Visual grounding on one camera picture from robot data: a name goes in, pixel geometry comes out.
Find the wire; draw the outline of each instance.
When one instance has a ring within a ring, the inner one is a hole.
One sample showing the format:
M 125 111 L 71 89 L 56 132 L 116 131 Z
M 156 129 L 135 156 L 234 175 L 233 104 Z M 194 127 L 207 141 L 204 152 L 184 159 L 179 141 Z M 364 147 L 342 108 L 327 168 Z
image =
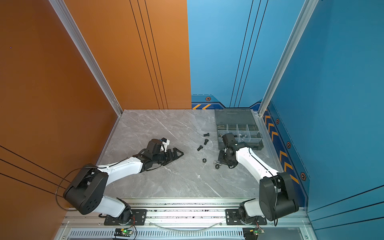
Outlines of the wire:
M 261 166 L 263 166 L 264 168 L 265 168 L 265 170 L 267 170 L 270 174 L 271 174 L 271 176 L 273 177 L 273 174 L 261 163 L 261 162 L 259 162 L 259 160 L 257 160 L 257 158 L 255 158 L 253 155 L 252 155 L 252 153 L 251 153 L 251 148 L 250 147 L 248 147 L 248 151 L 249 151 L 249 155 L 251 155 Z M 277 218 L 276 218 L 276 205 L 277 205 L 277 195 L 278 195 L 278 188 L 277 188 L 277 180 L 274 178 L 273 179 L 274 180 L 274 182 L 275 182 L 275 185 L 276 185 L 276 200 L 275 200 L 275 219 L 273 220 L 273 224 L 275 225 L 275 226 L 277 226 Z

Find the yellow chevron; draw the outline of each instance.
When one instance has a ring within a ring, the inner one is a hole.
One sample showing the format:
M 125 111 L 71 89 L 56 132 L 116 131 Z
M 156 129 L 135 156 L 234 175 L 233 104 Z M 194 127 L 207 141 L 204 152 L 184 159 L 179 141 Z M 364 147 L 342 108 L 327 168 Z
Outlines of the yellow chevron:
M 288 164 L 287 162 L 284 162 L 284 172 L 287 171 L 287 167 L 289 167 L 290 169 L 293 170 L 292 166 L 290 164 Z
M 287 154 L 286 154 L 285 152 L 283 152 L 283 151 L 280 151 L 280 162 L 281 162 L 281 156 L 282 156 L 282 155 L 284 155 L 284 156 L 288 157 L 288 156 L 287 156 Z
M 292 167 L 290 164 L 288 164 L 287 162 L 284 162 L 284 172 L 287 171 L 287 167 L 289 167 L 290 169 L 293 170 L 293 167 Z M 295 178 L 295 177 L 292 176 L 291 174 L 290 174 L 290 176 L 291 176 L 292 180 L 294 180 L 295 182 L 297 182 L 297 184 L 300 184 L 300 183 L 299 183 L 299 180 L 297 180 L 297 178 Z
M 196 109 L 196 108 L 198 108 L 198 107 L 200 107 L 201 106 L 201 104 L 198 104 L 198 105 L 196 105 L 194 108 L 192 108 L 192 109 Z
M 266 119 L 271 118 L 271 116 L 265 116 L 265 125 L 266 125 Z
M 268 132 L 271 132 L 270 131 L 271 126 L 274 127 L 274 125 L 272 123 L 268 123 Z
M 279 135 L 277 134 L 277 132 L 272 131 L 272 142 L 273 142 L 273 136 L 274 136 L 274 135 L 279 136 Z
M 292 176 L 291 174 L 290 174 L 289 176 L 291 176 L 292 180 L 294 180 L 295 182 L 297 182 L 297 184 L 300 184 L 300 183 L 299 183 L 299 180 L 297 180 L 297 178 L 295 178 L 295 177 Z
M 203 107 L 203 109 L 207 109 L 207 107 L 211 106 L 211 104 L 208 104 L 207 106 Z

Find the black line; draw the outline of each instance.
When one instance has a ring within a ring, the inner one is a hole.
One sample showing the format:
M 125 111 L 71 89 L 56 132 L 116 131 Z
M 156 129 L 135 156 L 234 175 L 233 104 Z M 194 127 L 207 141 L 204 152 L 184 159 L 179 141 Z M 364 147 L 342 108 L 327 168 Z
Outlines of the black line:
M 321 229 L 326 229 L 326 228 L 331 228 L 331 227 L 339 227 L 339 226 L 344 226 L 344 225 L 349 225 L 349 224 L 354 224 L 354 223 L 359 223 L 359 222 L 368 222 L 368 221 L 382 219 L 382 218 L 384 218 L 384 217 L 376 217 L 376 218 L 371 218 L 371 219 L 357 221 L 357 222 L 350 222 L 350 223 L 345 223 L 345 224 L 339 224 L 339 225 L 336 225 L 336 226 L 318 228 L 318 229 L 314 229 L 314 230 L 321 230 Z
M 141 14 L 141 9 L 140 9 L 139 0 L 137 0 L 137 5 L 139 6 L 139 11 L 140 11 L 140 16 L 141 16 L 141 21 L 142 21 L 142 23 L 143 23 L 143 28 L 144 28 L 145 38 L 147 39 L 148 50 L 149 50 L 149 54 L 150 54 L 150 56 L 151 56 L 151 60 L 152 60 L 153 71 L 155 72 L 155 77 L 156 77 L 156 82 L 157 82 L 157 88 L 159 89 L 159 94 L 160 94 L 161 104 L 163 105 L 163 109 L 164 109 L 163 98 L 162 98 L 162 96 L 161 96 L 161 92 L 160 92 L 159 81 L 157 80 L 157 74 L 156 74 L 155 64 L 153 63 L 153 57 L 152 57 L 152 53 L 151 53 L 151 48 L 149 47 L 149 42 L 148 42 L 148 37 L 147 37 L 147 31 L 145 30 L 145 25 L 144 25 L 143 15 Z
M 49 181 L 49 180 L 47 180 L 47 179 L 45 179 L 45 178 L 42 178 L 42 177 L 40 177 L 40 176 L 38 176 L 38 175 L 36 175 L 36 174 L 33 174 L 33 173 L 31 173 L 31 172 L 29 172 L 29 171 L 27 171 L 27 170 L 25 170 L 25 169 L 22 169 L 21 167 L 18 167 L 18 166 L 16 166 L 16 165 L 13 165 L 12 163 L 7 162 L 6 160 L 3 160 L 3 159 L 1 159 L 1 158 L 0 158 L 0 160 L 3 161 L 3 162 L 8 163 L 9 165 L 12 165 L 12 166 L 14 166 L 14 167 L 17 167 L 18 169 L 21 169 L 21 170 L 23 170 L 23 171 L 25 171 L 25 172 L 27 172 L 27 173 L 30 173 L 30 174 L 32 174 L 32 175 L 38 177 L 38 178 L 41 178 L 41 179 L 43 179 L 43 180 L 46 180 L 47 182 L 50 182 L 50 183 L 52 183 L 52 184 L 58 186 L 58 184 L 56 184 L 56 183 L 54 183 L 54 182 L 51 182 L 51 181 Z
M 247 75 L 245 76 L 244 85 L 243 85 L 243 90 L 241 91 L 241 96 L 240 96 L 239 104 L 237 105 L 237 107 L 240 106 L 241 97 L 243 96 L 244 87 L 245 87 L 245 82 L 247 81 L 247 77 L 248 77 L 249 69 L 251 68 L 251 63 L 252 63 L 253 54 L 255 53 L 256 43 L 257 43 L 257 40 L 259 39 L 260 29 L 262 28 L 262 24 L 263 24 L 263 20 L 264 20 L 264 15 L 265 15 L 265 10 L 266 10 L 266 7 L 268 6 L 268 1 L 269 1 L 269 0 L 267 0 L 266 5 L 265 5 L 265 9 L 264 9 L 264 14 L 263 14 L 262 22 L 260 23 L 259 32 L 257 33 L 257 38 L 256 38 L 255 46 L 253 47 L 253 52 L 252 52 L 252 56 L 251 56 L 251 61 L 249 62 L 249 67 L 248 67 Z
M 323 207 L 327 207 L 327 206 L 329 206 L 329 205 L 332 205 L 332 204 L 335 204 L 335 203 L 338 203 L 338 202 L 341 202 L 341 201 L 347 200 L 347 199 L 349 199 L 349 198 L 352 198 L 352 197 L 356 197 L 356 196 L 358 196 L 358 195 L 364 194 L 364 193 L 366 193 L 366 192 L 370 192 L 370 191 L 372 191 L 372 190 L 375 190 L 375 189 L 378 189 L 378 188 L 381 188 L 381 187 L 384 187 L 384 185 L 381 185 L 381 186 L 378 186 L 378 187 L 372 188 L 372 189 L 370 189 L 370 190 L 367 190 L 367 191 L 365 191 L 365 192 L 361 192 L 361 193 L 359 193 L 359 194 L 356 194 L 356 195 L 353 195 L 353 196 L 350 196 L 350 197 L 347 197 L 347 198 L 344 198 L 344 199 L 338 200 L 338 201 L 336 201 L 336 202 L 333 202 L 333 203 L 331 203 L 331 204 L 327 204 L 327 205 L 325 205 L 325 206 L 322 206 L 322 207 L 319 207 L 319 208 L 313 209 L 313 210 L 311 210 L 311 211 L 308 211 L 308 212 L 313 212 L 313 211 L 316 211 L 316 210 L 318 210 L 318 209 L 321 209 L 321 208 L 323 208 Z
M 367 206 L 364 206 L 364 207 L 358 207 L 358 208 L 356 208 L 356 209 L 348 210 L 348 211 L 341 212 L 341 213 L 338 213 L 338 214 L 333 214 L 333 215 L 330 215 L 330 216 L 327 216 L 327 217 L 333 217 L 333 216 L 336 216 L 336 215 L 339 215 L 339 214 L 344 214 L 344 213 L 346 213 L 346 212 L 351 212 L 351 211 L 355 211 L 355 210 L 363 209 L 363 208 L 366 208 L 366 207 L 375 206 L 375 205 L 377 205 L 377 204 L 382 204 L 382 203 L 384 203 L 384 201 L 383 201 L 383 202 L 378 202 L 378 203 L 375 203 L 375 204 L 371 204 L 371 205 L 367 205 Z M 322 217 L 322 218 L 318 218 L 318 219 L 315 219 L 315 220 L 311 220 L 311 222 L 313 222 L 313 221 L 317 221 L 317 220 L 320 220 L 320 219 L 324 219 L 324 218 L 327 218 L 327 217 Z
M 157 56 L 157 50 L 156 50 L 156 45 L 155 45 L 155 39 L 153 37 L 153 32 L 152 32 L 152 26 L 151 26 L 151 21 L 149 19 L 149 14 L 148 14 L 148 8 L 147 8 L 147 2 L 146 0 L 144 0 L 144 3 L 145 3 L 145 8 L 147 9 L 147 16 L 148 16 L 148 21 L 149 21 L 149 27 L 151 28 L 151 34 L 152 34 L 152 40 L 153 40 L 153 45 L 155 46 L 155 54 L 156 54 L 156 58 L 157 58 L 157 65 L 159 66 L 159 72 L 160 72 L 160 79 L 161 79 L 161 84 L 163 85 L 163 91 L 164 91 L 164 97 L 166 99 L 166 105 L 167 105 L 167 109 L 168 108 L 168 101 L 167 101 L 167 95 L 166 95 L 166 90 L 164 89 L 164 82 L 163 82 L 163 77 L 161 75 L 161 69 L 160 69 L 160 64 L 159 64 L 159 57 Z
M 158 107 L 159 107 L 159 109 L 160 109 L 159 101 L 157 100 L 157 95 L 156 95 L 156 91 L 155 91 L 155 85 L 153 84 L 153 80 L 152 80 L 151 71 L 149 70 L 149 65 L 148 65 L 148 61 L 147 61 L 147 56 L 145 55 L 145 51 L 144 51 L 143 42 L 141 41 L 141 36 L 140 36 L 140 32 L 139 32 L 139 27 L 137 26 L 136 17 L 135 17 L 135 13 L 133 12 L 133 7 L 132 7 L 132 2 L 131 2 L 131 0 L 129 0 L 129 3 L 130 3 L 130 5 L 131 5 L 131 9 L 132 9 L 133 18 L 135 19 L 136 28 L 137 28 L 137 33 L 139 34 L 139 38 L 140 38 L 140 42 L 141 42 L 141 47 L 143 48 L 143 53 L 144 53 L 144 57 L 145 57 L 145 62 L 147 63 L 147 67 L 148 67 L 149 76 L 150 76 L 150 78 L 151 78 L 151 81 L 152 81 L 153 91 L 155 92 L 155 97 L 156 97 L 156 101 L 157 101 L 157 106 L 158 106 Z
M 12 151 L 11 151 L 11 150 L 9 150 L 8 148 L 5 148 L 5 147 L 3 147 L 3 146 L 1 146 L 1 145 L 0 145 L 0 147 L 2 147 L 2 148 L 4 148 L 5 150 L 7 150 L 7 151 L 9 151 L 9 152 L 11 152 L 11 153 L 13 153 L 13 154 L 15 154 L 15 155 L 16 155 L 16 156 L 18 156 L 18 157 L 21 157 L 22 159 L 24 159 L 24 160 L 26 160 L 26 161 L 28 161 L 28 162 L 30 162 L 30 163 L 32 163 L 32 164 L 34 164 L 34 165 L 36 165 L 36 166 L 40 167 L 40 168 L 42 168 L 42 169 L 46 170 L 47 172 L 50 172 L 50 173 L 52 173 L 53 175 L 55 175 L 55 176 L 57 176 L 57 177 L 59 177 L 59 178 L 63 179 L 63 178 L 62 178 L 62 177 L 60 177 L 59 175 L 57 175 L 57 174 L 54 174 L 53 172 L 51 172 L 51 171 L 49 171 L 49 170 L 47 170 L 47 169 L 43 168 L 42 166 L 39 166 L 39 165 L 37 165 L 36 163 L 34 163 L 34 162 L 32 162 L 32 161 L 30 161 L 30 160 L 26 159 L 25 157 L 22 157 L 22 156 L 20 156 L 19 154 L 15 153 L 15 152 L 12 152 Z
M 251 10 L 249 11 L 247 27 L 246 27 L 246 29 L 245 29 L 244 40 L 243 40 L 243 46 L 241 47 L 240 59 L 239 59 L 239 64 L 237 65 L 237 71 L 236 71 L 235 83 L 233 84 L 233 90 L 232 90 L 231 102 L 229 103 L 229 107 L 231 107 L 231 104 L 232 104 L 232 98 L 233 98 L 233 92 L 235 91 L 236 78 L 237 78 L 237 73 L 239 72 L 240 60 L 241 60 L 241 55 L 243 54 L 243 48 L 244 48 L 244 43 L 245 43 L 245 36 L 247 35 L 247 29 L 248 29 L 248 24 L 249 24 L 249 18 L 251 17 L 252 6 L 253 6 L 253 0 L 252 0 L 252 4 L 251 4 Z
M 3 176 L 6 176 L 6 177 L 12 178 L 12 179 L 14 179 L 14 180 L 16 180 L 16 181 L 19 181 L 19 182 L 25 183 L 26 185 L 29 185 L 29 186 L 32 186 L 32 187 L 38 188 L 38 189 L 40 189 L 40 190 L 43 190 L 43 191 L 45 191 L 45 192 L 49 192 L 49 193 L 51 193 L 51 194 L 53 194 L 53 195 L 54 195 L 54 193 L 53 193 L 53 192 L 50 192 L 50 191 L 47 191 L 47 190 L 45 190 L 45 189 L 42 189 L 42 188 L 36 187 L 36 186 L 34 186 L 34 185 L 32 185 L 32 184 L 29 184 L 29 183 L 23 182 L 23 181 L 21 181 L 21 180 L 18 180 L 18 179 L 14 178 L 14 177 L 10 177 L 10 176 L 8 176 L 8 175 L 5 175 L 5 174 L 3 174 L 3 173 L 0 173 L 0 174 L 1 174 L 1 175 L 3 175 Z
M 241 73 L 240 82 L 239 82 L 239 87 L 237 88 L 236 99 L 235 99 L 235 103 L 234 103 L 233 107 L 235 107 L 235 105 L 236 105 L 237 96 L 238 96 L 238 94 L 239 94 L 239 89 L 240 89 L 240 85 L 241 85 L 241 79 L 243 78 L 244 68 L 245 68 L 245 64 L 247 63 L 247 58 L 248 58 L 249 47 L 251 46 L 251 42 L 252 42 L 253 31 L 255 30 L 255 25 L 256 25 L 257 16 L 259 15 L 260 4 L 261 4 L 261 0 L 260 0 L 260 3 L 259 3 L 259 7 L 257 8 L 257 13 L 256 13 L 256 18 L 255 18 L 255 23 L 253 24 L 253 29 L 252 29 L 251 39 L 249 40 L 249 45 L 248 45 L 247 54 L 245 55 L 245 61 L 244 61 L 243 71 L 242 71 L 242 73 Z

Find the aluminum frame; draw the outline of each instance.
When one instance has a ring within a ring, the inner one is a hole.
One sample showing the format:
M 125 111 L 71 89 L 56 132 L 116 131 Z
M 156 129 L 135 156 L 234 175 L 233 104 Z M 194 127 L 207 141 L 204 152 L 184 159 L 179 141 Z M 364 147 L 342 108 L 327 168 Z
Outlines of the aluminum frame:
M 107 97 L 109 103 L 111 104 L 113 110 L 120 117 L 122 115 L 122 108 L 113 93 L 111 87 L 109 86 L 107 79 L 105 78 L 103 72 L 101 71 L 96 59 L 94 58 L 91 50 L 89 49 L 83 35 L 81 34 L 79 28 L 76 25 L 76 22 L 72 18 L 71 13 L 69 12 L 67 6 L 63 0 L 49 0 L 53 9 L 55 10 L 57 16 L 61 20 L 65 29 L 67 30 L 69 36 L 71 37 L 73 43 L 76 45 L 84 61 L 88 65 L 88 68 L 91 70 L 94 78 L 102 89 L 103 93 Z
M 316 8 L 318 1 L 319 0 L 305 0 L 303 7 L 301 8 L 299 17 L 296 20 L 296 23 L 293 27 L 291 35 L 289 36 L 288 42 L 285 45 L 280 61 L 277 64 L 276 70 L 265 92 L 263 101 L 259 107 L 259 111 L 258 111 L 259 116 L 264 115 L 264 112 L 269 102 L 271 101 L 277 86 L 279 85 L 281 77 L 283 76 L 284 71 L 288 66 L 288 63 L 291 60 L 293 52 L 295 51 L 296 46 L 299 43 L 305 28 L 307 27 L 307 24 L 313 14 L 314 9 Z

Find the orange wall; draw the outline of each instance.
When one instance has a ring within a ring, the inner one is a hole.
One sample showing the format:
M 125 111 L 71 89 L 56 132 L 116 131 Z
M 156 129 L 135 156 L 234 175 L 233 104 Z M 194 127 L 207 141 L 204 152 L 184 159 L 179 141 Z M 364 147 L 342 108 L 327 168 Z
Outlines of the orange wall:
M 0 148 L 2 238 L 52 239 L 55 174 L 96 163 L 117 116 L 49 1 L 0 1 L 0 20 L 0 145 L 52 172 Z
M 65 3 L 123 109 L 190 109 L 186 0 Z

